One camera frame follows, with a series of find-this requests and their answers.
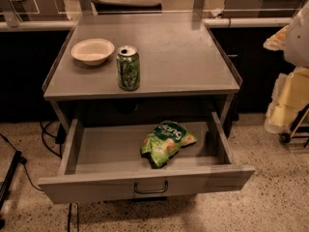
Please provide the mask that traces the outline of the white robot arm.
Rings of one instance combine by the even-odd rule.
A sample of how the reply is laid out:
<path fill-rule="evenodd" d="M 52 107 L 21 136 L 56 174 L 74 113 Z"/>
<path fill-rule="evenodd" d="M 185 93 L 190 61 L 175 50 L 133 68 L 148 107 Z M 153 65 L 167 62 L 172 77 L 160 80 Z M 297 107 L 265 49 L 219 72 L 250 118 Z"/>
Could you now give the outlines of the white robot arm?
<path fill-rule="evenodd" d="M 292 22 L 268 38 L 263 47 L 282 50 L 287 62 L 309 67 L 309 1 L 294 16 Z"/>

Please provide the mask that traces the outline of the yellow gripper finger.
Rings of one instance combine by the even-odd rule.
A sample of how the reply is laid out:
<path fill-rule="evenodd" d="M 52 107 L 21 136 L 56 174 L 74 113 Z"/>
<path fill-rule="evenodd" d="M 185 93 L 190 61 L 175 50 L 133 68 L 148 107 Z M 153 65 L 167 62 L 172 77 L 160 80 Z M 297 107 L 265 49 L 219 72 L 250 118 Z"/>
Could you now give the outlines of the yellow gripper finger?
<path fill-rule="evenodd" d="M 287 30 L 288 26 L 281 28 L 278 32 L 276 32 L 264 42 L 263 47 L 273 51 L 283 50 L 285 48 Z"/>

